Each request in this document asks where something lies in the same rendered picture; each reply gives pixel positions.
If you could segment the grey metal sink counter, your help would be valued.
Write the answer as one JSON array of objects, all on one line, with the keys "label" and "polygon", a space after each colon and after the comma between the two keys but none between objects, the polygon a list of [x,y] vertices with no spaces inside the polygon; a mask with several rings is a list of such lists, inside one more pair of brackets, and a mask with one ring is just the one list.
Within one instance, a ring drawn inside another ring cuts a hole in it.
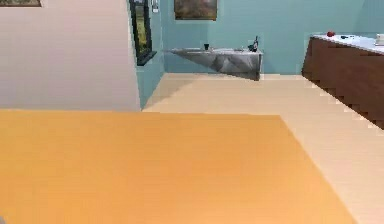
[{"label": "grey metal sink counter", "polygon": [[259,81],[262,56],[260,50],[236,48],[174,48],[170,53],[221,74]]}]

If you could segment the brown white-topped kitchen counter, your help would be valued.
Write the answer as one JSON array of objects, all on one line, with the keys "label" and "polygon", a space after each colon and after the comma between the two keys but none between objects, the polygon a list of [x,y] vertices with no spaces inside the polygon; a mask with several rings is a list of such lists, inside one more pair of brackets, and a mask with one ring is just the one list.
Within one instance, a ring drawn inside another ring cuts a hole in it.
[{"label": "brown white-topped kitchen counter", "polygon": [[384,53],[312,36],[302,76],[384,130]]}]

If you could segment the brown landscape framed picture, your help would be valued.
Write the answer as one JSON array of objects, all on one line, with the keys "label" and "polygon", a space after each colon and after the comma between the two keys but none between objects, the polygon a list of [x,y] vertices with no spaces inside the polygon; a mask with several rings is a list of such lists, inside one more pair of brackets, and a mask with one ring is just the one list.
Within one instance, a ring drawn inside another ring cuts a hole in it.
[{"label": "brown landscape framed picture", "polygon": [[174,0],[176,20],[217,19],[217,0]]}]

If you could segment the dark framed picture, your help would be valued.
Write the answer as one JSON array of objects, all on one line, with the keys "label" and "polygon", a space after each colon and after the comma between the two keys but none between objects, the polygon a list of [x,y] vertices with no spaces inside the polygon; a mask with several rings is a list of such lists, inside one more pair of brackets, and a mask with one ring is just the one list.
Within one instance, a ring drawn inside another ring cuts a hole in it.
[{"label": "dark framed picture", "polygon": [[0,0],[0,7],[42,7],[40,0]]}]

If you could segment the black framed window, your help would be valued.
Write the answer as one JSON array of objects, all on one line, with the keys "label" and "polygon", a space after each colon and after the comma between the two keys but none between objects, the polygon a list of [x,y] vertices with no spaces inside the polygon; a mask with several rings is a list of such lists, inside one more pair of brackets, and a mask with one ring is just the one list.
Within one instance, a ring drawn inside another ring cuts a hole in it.
[{"label": "black framed window", "polygon": [[138,66],[144,66],[156,52],[152,46],[149,0],[129,0],[134,46]]}]

